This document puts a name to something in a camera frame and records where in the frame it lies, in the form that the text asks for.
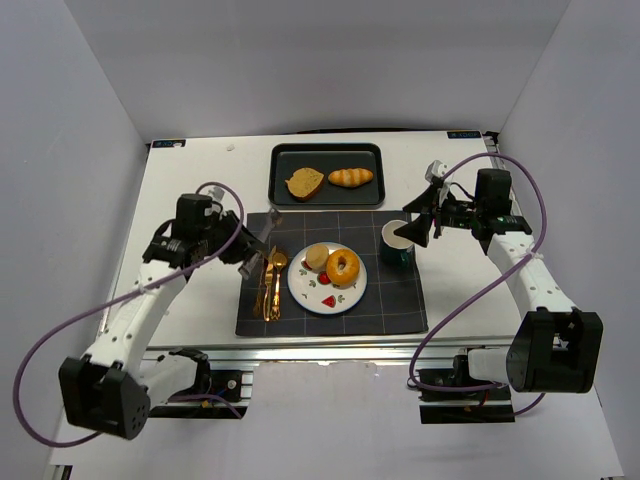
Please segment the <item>blue table label sticker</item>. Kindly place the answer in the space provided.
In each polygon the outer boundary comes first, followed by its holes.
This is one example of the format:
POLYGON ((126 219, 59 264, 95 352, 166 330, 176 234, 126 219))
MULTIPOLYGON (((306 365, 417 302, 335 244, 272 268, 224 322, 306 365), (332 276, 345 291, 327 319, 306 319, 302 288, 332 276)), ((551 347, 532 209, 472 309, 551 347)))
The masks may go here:
POLYGON ((153 149, 160 148, 183 148, 186 145, 185 139, 162 139, 154 140, 151 143, 153 149))

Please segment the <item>brown bread slice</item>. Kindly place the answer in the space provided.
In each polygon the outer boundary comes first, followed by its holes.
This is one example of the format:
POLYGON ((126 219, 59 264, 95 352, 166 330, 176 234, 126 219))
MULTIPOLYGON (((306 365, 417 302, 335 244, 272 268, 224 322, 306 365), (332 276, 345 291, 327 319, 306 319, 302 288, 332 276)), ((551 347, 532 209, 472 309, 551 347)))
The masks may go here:
POLYGON ((296 170, 293 175, 285 180, 289 193, 297 201, 307 201, 316 195, 322 188, 325 175, 313 168, 303 167, 296 170))

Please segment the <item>right blue table label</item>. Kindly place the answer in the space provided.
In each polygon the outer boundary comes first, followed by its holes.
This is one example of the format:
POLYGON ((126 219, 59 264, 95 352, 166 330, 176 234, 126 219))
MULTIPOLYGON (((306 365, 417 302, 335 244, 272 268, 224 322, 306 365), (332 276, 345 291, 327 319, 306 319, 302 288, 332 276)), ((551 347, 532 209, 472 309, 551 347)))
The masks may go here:
POLYGON ((449 139, 481 139, 482 134, 477 130, 447 131, 449 139))

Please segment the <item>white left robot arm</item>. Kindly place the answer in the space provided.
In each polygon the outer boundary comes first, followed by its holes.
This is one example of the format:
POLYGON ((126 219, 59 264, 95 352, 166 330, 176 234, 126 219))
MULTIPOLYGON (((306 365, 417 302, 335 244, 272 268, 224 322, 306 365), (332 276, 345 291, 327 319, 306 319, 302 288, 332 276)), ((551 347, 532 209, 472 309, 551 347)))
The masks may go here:
POLYGON ((262 231, 253 235, 214 197, 181 195, 175 216, 154 232, 143 253, 131 298, 81 358, 62 363, 59 381, 67 421, 131 440, 156 406, 174 397, 211 396, 211 368, 204 352, 179 347, 149 368, 143 367, 143 356, 199 263, 219 259, 249 276, 267 255, 266 240, 280 218, 279 211, 270 209, 262 231))

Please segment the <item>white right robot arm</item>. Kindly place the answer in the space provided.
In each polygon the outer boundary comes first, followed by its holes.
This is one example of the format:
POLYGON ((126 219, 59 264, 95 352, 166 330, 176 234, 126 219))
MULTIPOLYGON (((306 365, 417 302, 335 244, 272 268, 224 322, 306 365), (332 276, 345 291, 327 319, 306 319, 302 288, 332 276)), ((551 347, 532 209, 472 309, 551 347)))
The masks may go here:
POLYGON ((507 385, 518 392, 588 392, 603 323, 596 313, 576 306, 535 252, 529 224, 512 212, 510 173, 478 170, 469 200, 451 193, 445 175, 442 162, 429 166, 428 188, 404 208, 417 218, 397 228, 396 235, 424 246, 445 227, 470 231, 502 274, 522 317, 510 346, 470 347, 456 356, 446 387, 476 391, 507 385))

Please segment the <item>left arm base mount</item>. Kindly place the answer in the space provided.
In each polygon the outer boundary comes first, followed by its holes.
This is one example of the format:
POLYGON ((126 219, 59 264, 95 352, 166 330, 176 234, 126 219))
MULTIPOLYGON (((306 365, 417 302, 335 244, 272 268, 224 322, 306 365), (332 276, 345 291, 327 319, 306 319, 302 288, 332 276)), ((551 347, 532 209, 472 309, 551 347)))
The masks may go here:
POLYGON ((161 354, 139 373, 147 389, 151 418, 240 419, 248 397, 242 370, 213 368, 209 356, 180 347, 161 354))

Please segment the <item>small round bun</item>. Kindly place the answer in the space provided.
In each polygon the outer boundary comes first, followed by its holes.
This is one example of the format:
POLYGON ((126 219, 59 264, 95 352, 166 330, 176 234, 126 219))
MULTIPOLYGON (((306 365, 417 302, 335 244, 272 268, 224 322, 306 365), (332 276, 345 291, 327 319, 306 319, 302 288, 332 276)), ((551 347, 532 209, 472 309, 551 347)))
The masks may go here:
POLYGON ((305 262, 311 270, 322 271, 329 258, 329 249, 325 244, 314 244, 308 248, 305 262))

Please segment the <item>white watermelon pattern plate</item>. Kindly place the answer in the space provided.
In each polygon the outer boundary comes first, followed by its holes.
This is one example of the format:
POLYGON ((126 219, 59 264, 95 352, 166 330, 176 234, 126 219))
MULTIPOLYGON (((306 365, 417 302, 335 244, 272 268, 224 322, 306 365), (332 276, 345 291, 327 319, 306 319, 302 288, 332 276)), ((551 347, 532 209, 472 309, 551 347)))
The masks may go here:
MULTIPOLYGON (((324 242, 329 253, 344 245, 324 242)), ((353 308, 364 296, 367 288, 368 275, 363 260, 360 260, 360 272, 354 283, 339 287, 332 284, 326 273, 326 265, 322 271, 314 271, 305 262, 304 247, 291 260, 287 275, 287 286, 294 301, 304 309, 318 315, 337 315, 353 308)))

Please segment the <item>striped long bread roll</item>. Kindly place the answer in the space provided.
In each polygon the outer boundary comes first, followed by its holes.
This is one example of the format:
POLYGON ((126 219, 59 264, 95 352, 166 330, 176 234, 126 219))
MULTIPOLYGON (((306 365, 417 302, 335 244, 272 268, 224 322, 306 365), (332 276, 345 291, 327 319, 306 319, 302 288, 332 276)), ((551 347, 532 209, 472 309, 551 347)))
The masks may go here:
POLYGON ((328 176, 331 184, 343 188, 358 188, 372 182, 373 178, 373 172, 365 168, 339 169, 328 176))

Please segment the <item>gold knife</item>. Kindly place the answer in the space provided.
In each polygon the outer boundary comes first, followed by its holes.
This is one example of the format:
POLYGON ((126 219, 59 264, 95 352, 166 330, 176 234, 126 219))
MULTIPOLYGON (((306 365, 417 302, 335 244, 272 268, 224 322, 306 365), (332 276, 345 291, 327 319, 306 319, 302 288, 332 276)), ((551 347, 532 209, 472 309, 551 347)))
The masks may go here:
POLYGON ((273 298, 273 278, 274 278, 274 262, 273 258, 277 251, 277 247, 274 246, 267 257, 267 266, 265 269, 265 295, 263 301, 263 317, 266 322, 271 319, 271 304, 273 298))

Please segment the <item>black baking tray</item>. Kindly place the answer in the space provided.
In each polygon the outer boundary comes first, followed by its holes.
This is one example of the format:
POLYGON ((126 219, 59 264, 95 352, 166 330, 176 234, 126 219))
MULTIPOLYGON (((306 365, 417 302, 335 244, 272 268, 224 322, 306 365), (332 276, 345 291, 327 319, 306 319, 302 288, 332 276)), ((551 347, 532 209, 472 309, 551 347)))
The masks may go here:
POLYGON ((268 199, 280 209, 345 210, 375 209, 385 200, 385 184, 380 148, 372 143, 282 143, 271 152, 268 199), (373 179, 355 188, 325 181, 311 199, 296 199, 286 181, 301 168, 312 168, 324 175, 348 169, 364 168, 373 179))

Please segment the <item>gold spoon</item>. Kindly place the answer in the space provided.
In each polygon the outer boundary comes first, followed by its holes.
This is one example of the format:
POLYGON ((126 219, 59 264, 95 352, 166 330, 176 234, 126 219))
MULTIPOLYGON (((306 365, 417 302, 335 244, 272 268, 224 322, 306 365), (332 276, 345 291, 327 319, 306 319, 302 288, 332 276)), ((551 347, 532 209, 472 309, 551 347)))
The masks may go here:
POLYGON ((282 271, 285 269, 288 263, 287 255, 281 251, 276 250, 273 256, 273 265, 275 268, 275 284, 272 289, 272 299, 270 301, 270 320, 277 321, 280 319, 280 283, 282 271))

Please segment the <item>aluminium frame rail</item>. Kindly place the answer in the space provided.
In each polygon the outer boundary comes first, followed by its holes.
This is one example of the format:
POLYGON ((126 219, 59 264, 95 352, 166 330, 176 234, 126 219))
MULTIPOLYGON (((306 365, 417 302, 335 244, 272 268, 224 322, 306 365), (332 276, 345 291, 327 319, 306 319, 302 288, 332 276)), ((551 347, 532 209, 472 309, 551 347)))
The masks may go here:
MULTIPOLYGON (((363 362, 380 366, 408 367, 414 353, 414 346, 408 342, 392 343, 344 343, 344 344, 303 344, 266 345, 241 348, 201 348, 208 356, 212 370, 239 370, 244 372, 242 385, 249 389, 252 373, 264 363, 310 363, 327 366, 338 362, 363 362)), ((170 357, 170 350, 152 348, 144 352, 141 359, 134 362, 140 373, 159 363, 159 357, 170 357)), ((449 368, 455 355, 462 354, 458 345, 435 345, 426 347, 416 363, 417 368, 449 368)))

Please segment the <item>orange glazed donut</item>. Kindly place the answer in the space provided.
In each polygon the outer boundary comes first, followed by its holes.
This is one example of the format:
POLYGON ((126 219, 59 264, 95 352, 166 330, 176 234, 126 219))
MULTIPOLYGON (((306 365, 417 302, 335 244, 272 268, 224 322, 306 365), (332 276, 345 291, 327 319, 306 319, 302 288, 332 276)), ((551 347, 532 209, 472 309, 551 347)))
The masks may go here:
POLYGON ((350 249, 341 248, 331 253, 326 263, 326 273, 332 284, 339 287, 354 283, 360 272, 359 257, 350 249))

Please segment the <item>green white mug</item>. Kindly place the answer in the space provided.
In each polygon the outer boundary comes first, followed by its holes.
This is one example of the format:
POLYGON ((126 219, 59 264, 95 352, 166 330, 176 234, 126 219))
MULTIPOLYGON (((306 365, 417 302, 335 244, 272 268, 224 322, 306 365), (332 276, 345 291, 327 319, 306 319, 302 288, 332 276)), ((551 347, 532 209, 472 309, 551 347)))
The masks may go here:
POLYGON ((391 220, 381 229, 380 258, 383 263, 398 269, 409 266, 413 253, 414 243, 395 233, 406 225, 406 221, 391 220))

